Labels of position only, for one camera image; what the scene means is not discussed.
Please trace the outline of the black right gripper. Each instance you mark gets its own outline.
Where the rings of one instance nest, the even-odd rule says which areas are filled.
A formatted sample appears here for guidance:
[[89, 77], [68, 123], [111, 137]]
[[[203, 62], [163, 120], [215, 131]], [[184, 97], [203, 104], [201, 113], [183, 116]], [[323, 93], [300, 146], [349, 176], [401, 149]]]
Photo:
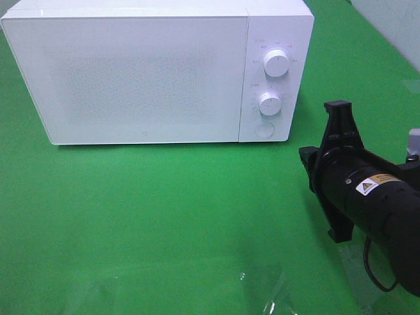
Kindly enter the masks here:
[[354, 224], [328, 200], [326, 193], [322, 191], [322, 176], [326, 174], [327, 166], [346, 146], [362, 147], [363, 143], [354, 122], [351, 102], [329, 101], [324, 103], [324, 108], [329, 117], [321, 144], [308, 148], [310, 188], [316, 194], [330, 225], [329, 237], [334, 242], [349, 242], [352, 240]]

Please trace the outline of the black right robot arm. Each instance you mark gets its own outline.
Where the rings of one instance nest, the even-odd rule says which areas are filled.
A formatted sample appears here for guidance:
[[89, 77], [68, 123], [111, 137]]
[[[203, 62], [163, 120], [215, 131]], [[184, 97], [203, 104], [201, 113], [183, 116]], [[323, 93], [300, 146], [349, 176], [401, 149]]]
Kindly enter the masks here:
[[[382, 291], [401, 285], [419, 295], [419, 158], [395, 165], [366, 150], [345, 100], [326, 102], [328, 121], [320, 147], [299, 148], [310, 190], [316, 195], [336, 243], [352, 239], [354, 227], [366, 235], [363, 262]], [[395, 277], [385, 287], [369, 265], [376, 243]]]

